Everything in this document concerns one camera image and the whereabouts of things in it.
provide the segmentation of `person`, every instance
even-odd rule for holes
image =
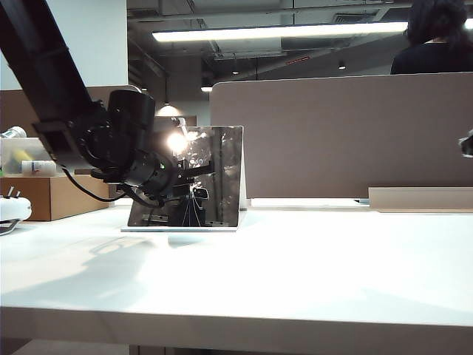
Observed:
[[[404,33],[411,47],[395,57],[391,74],[473,71],[467,18],[463,0],[415,0]]]

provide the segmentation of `white table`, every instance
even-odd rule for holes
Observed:
[[[0,238],[2,334],[298,354],[473,354],[473,215],[251,209],[122,233],[129,206]]]

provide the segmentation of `cardboard box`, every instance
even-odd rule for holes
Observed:
[[[101,197],[108,197],[109,187],[90,176],[74,176],[86,189]],[[65,176],[58,177],[0,177],[1,194],[10,186],[31,201],[33,213],[28,220],[57,220],[76,214],[105,209],[108,203],[97,201],[77,189]]]

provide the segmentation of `black robotic arm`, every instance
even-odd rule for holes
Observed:
[[[92,101],[45,0],[0,0],[0,48],[39,118],[33,126],[41,142],[66,171],[95,168],[92,176],[134,197],[137,187],[161,205],[173,186],[211,172],[209,164],[184,174],[186,165],[164,144],[151,150],[150,96],[114,91],[108,109]]]

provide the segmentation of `reflective panel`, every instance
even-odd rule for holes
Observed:
[[[186,229],[237,227],[242,137],[241,126],[188,127],[187,147],[182,152],[175,152],[176,158],[186,160],[189,168],[211,163],[214,172],[175,186],[179,196],[166,202],[162,208],[150,209],[134,202],[128,226]]]

